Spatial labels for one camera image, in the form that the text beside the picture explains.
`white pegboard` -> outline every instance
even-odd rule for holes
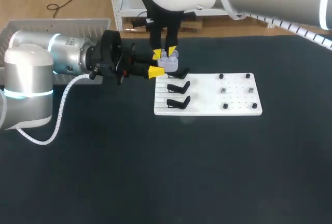
[[[184,80],[169,78],[168,75],[156,79],[155,115],[166,116],[259,116],[262,114],[255,76],[250,74],[188,74]],[[172,93],[168,84],[183,87],[190,81],[185,94]],[[167,99],[183,102],[187,96],[191,101],[185,110],[169,108]]]

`black clip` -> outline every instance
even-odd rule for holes
[[[167,100],[167,105],[169,108],[178,108],[184,110],[189,105],[189,102],[190,102],[190,96],[188,96],[183,103],[175,100]]]
[[[189,74],[189,68],[184,69],[181,73],[179,72],[173,72],[173,73],[167,73],[168,78],[171,78],[170,76],[174,77],[175,79],[185,79],[187,75]]]
[[[170,93],[180,93],[180,94],[185,94],[190,87],[190,81],[187,81],[187,83],[182,87],[178,87],[173,84],[168,84],[167,89],[169,90]]]

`black table surface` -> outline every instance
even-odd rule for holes
[[[134,77],[75,86],[50,145],[0,133],[0,223],[331,223],[332,53],[285,36],[178,50],[192,73],[254,73],[263,115],[155,116],[155,82]]]

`yellow fingertip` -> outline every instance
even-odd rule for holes
[[[173,54],[173,52],[174,52],[175,49],[176,49],[176,46],[172,46],[172,47],[168,48],[168,56],[169,57]]]
[[[164,75],[165,69],[163,67],[153,67],[150,66],[149,68],[149,79],[157,77],[159,75]]]
[[[161,49],[154,49],[154,53],[157,56],[158,59],[161,58]]]

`white spiral cable wrap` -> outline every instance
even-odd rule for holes
[[[84,75],[80,75],[75,77],[66,87],[66,89],[63,92],[62,98],[61,98],[61,102],[60,102],[60,108],[59,108],[59,113],[58,113],[58,119],[57,119],[57,124],[56,124],[56,128],[54,129],[54,132],[52,134],[52,136],[50,137],[50,139],[48,139],[47,141],[38,141],[32,137],[30,137],[29,135],[27,135],[22,129],[17,128],[18,132],[21,133],[25,138],[27,138],[28,140],[30,140],[31,142],[38,144],[38,145],[48,145],[49,143],[51,143],[55,137],[58,134],[59,128],[60,128],[60,124],[61,124],[61,119],[62,119],[62,113],[63,113],[63,108],[64,108],[64,103],[66,102],[66,98],[67,95],[69,93],[70,88],[79,80],[81,79],[90,79],[88,74],[84,74]]]
[[[302,27],[299,27],[293,23],[290,23],[287,21],[281,21],[281,20],[277,20],[277,19],[272,19],[272,18],[265,18],[265,17],[253,15],[253,14],[250,14],[248,16],[258,19],[263,22],[274,24],[275,26],[278,26],[280,28],[283,28],[284,30],[290,31],[298,36],[301,36],[309,41],[312,41],[313,43],[323,46],[324,48],[332,50],[332,41],[331,40],[329,40],[323,36],[320,36],[312,31],[308,31]]]

